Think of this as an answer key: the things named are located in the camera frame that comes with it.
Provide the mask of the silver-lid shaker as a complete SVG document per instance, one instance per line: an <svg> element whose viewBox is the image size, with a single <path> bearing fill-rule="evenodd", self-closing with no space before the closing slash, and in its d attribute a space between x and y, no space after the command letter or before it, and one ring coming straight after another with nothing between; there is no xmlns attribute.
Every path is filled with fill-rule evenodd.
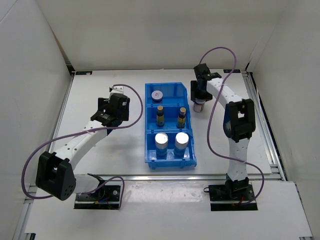
<svg viewBox="0 0 320 240"><path fill-rule="evenodd" d="M185 132L179 132L175 136L174 154L183 157L189 143L189 135Z"/></svg>
<svg viewBox="0 0 320 240"><path fill-rule="evenodd" d="M157 157L165 158L168 151L169 137L165 132L159 132L155 135L155 152Z"/></svg>

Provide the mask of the dark sauce jar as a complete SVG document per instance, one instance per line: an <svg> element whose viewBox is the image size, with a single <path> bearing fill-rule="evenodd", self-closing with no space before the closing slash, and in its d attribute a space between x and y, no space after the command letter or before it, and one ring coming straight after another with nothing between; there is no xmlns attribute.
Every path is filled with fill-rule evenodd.
<svg viewBox="0 0 320 240"><path fill-rule="evenodd" d="M162 100L163 100L163 92L160 91L160 90L154 90L152 93L151 93L151 100L152 100L152 103L161 103Z"/></svg>
<svg viewBox="0 0 320 240"><path fill-rule="evenodd" d="M204 99L195 99L193 102L193 110L197 113L200 113L205 106L206 101Z"/></svg>

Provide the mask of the yellow-label small bottle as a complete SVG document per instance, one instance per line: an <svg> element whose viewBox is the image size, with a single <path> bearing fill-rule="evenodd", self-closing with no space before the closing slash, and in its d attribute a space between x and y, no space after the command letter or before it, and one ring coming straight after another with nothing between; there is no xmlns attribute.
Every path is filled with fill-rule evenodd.
<svg viewBox="0 0 320 240"><path fill-rule="evenodd" d="M156 112L156 124L162 127L165 124L164 107L159 105Z"/></svg>
<svg viewBox="0 0 320 240"><path fill-rule="evenodd" d="M187 110L185 107L181 107L179 110L178 118L177 118L177 128L182 129L185 127L185 122L186 122L186 114Z"/></svg>

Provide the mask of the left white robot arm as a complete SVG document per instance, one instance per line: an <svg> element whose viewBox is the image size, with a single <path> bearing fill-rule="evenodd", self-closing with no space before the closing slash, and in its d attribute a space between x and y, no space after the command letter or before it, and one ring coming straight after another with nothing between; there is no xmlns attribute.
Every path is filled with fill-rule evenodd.
<svg viewBox="0 0 320 240"><path fill-rule="evenodd" d="M130 98L112 93L109 98L98 99L98 110L83 128L84 134L73 137L52 153L43 152L38 160L36 186L61 201L71 194L88 194L100 200L105 194L103 180L93 174L74 174L80 160L99 141L104 139L123 121L129 120Z"/></svg>

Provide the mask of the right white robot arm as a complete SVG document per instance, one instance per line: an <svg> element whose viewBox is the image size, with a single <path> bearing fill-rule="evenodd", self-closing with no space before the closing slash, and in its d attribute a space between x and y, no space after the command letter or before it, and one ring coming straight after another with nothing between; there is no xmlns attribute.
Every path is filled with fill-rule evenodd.
<svg viewBox="0 0 320 240"><path fill-rule="evenodd" d="M225 85L222 77L212 73L205 63L194 68L196 80L190 82L193 110L201 112L206 102L215 99L214 107L224 108L223 131L229 142L229 156L216 154L228 159L224 193L230 200L236 200L249 188L247 173L247 152L250 139L256 130L255 105L252 99L244 99Z"/></svg>

